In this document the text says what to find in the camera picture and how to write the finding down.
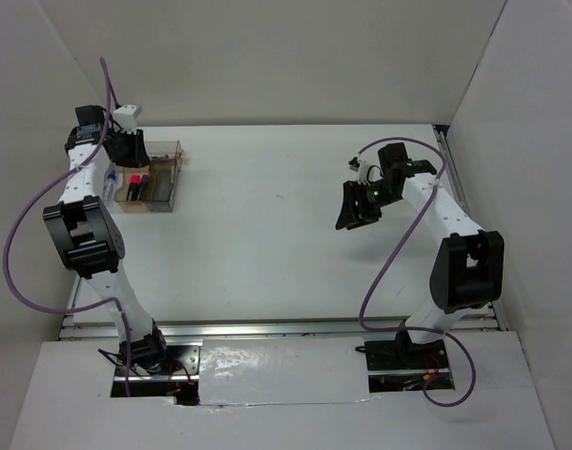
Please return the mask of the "black purple usb stick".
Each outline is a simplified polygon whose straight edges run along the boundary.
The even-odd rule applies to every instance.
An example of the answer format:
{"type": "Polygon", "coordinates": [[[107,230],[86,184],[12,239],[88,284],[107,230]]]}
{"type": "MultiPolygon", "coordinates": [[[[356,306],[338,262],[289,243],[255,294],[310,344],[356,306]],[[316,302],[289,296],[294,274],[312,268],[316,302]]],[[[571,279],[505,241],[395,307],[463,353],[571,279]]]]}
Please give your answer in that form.
{"type": "Polygon", "coordinates": [[[138,187],[138,197],[137,200],[138,201],[143,201],[145,199],[148,187],[149,187],[149,182],[150,182],[150,175],[148,173],[145,173],[142,175],[141,179],[140,179],[140,183],[139,183],[139,187],[138,187]]]}

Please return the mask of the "pink highlighter black cap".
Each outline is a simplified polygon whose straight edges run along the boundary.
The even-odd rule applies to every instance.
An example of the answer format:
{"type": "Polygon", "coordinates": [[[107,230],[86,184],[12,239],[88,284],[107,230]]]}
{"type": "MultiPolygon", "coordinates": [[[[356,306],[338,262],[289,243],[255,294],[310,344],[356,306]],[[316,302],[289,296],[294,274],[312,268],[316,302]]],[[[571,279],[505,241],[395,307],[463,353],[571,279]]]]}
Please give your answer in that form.
{"type": "Polygon", "coordinates": [[[133,174],[128,183],[128,193],[126,197],[127,202],[135,202],[138,197],[138,187],[140,183],[141,176],[137,173],[133,174]]]}

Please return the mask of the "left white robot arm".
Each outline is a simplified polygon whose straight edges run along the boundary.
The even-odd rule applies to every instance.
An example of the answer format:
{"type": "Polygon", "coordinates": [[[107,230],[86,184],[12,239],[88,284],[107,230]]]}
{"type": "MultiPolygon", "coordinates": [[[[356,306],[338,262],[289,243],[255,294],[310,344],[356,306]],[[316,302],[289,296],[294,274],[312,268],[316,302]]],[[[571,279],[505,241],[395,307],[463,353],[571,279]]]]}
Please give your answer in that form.
{"type": "Polygon", "coordinates": [[[126,245],[102,198],[111,166],[140,169],[150,161],[138,127],[141,112],[132,104],[76,109],[79,124],[65,144],[70,175],[43,219],[63,265],[105,301],[119,337],[119,361],[129,370],[159,374],[170,365],[171,351],[128,281],[126,245]]]}

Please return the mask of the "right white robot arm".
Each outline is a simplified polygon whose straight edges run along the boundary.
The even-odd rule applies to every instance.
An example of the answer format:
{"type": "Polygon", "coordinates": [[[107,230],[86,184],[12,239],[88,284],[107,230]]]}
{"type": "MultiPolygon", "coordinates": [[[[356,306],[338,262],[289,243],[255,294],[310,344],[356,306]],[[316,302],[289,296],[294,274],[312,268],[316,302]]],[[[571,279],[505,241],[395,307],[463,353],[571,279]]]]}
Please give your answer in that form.
{"type": "Polygon", "coordinates": [[[343,185],[336,222],[351,231],[379,221],[387,205],[405,201],[417,213],[412,225],[425,223],[439,248],[429,276],[429,299],[397,330],[389,356],[407,368],[444,347],[444,332],[471,311],[500,298],[504,239],[474,222],[441,186],[443,168],[411,159],[408,139],[388,139],[378,164],[353,157],[356,178],[343,185]]]}

